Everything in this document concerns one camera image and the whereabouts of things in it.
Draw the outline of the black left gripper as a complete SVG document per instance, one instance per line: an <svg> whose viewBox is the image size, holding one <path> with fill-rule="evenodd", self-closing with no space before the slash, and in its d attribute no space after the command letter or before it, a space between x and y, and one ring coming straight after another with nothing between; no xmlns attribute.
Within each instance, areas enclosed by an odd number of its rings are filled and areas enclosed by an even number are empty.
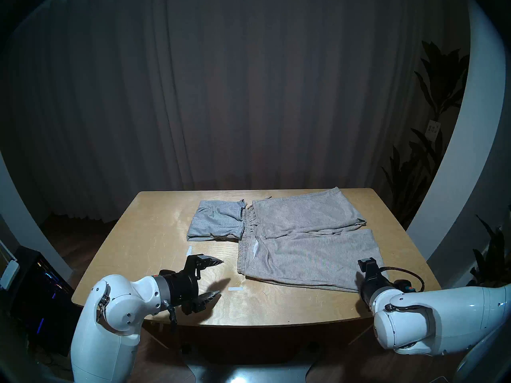
<svg viewBox="0 0 511 383"><path fill-rule="evenodd" d="M199 295L198 280L200 270L224 263L221 259L208 255L190 255L184 268L175 272L159 271L159 295L161 307L170 316L175 316L175 307L184 306L184 314L199 313L206 309L221 291L210 291Z"/></svg>

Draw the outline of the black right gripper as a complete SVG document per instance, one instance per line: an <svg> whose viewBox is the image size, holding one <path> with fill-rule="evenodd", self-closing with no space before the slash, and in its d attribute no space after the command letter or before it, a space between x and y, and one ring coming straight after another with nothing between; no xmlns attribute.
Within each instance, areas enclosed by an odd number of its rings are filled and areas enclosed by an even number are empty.
<svg viewBox="0 0 511 383"><path fill-rule="evenodd" d="M394 290L393 283L382 274L389 267L377 267L377 261L373 257L359 259L358 265L364 274L359 285L360 298L367 307L371 307L378 295Z"/></svg>

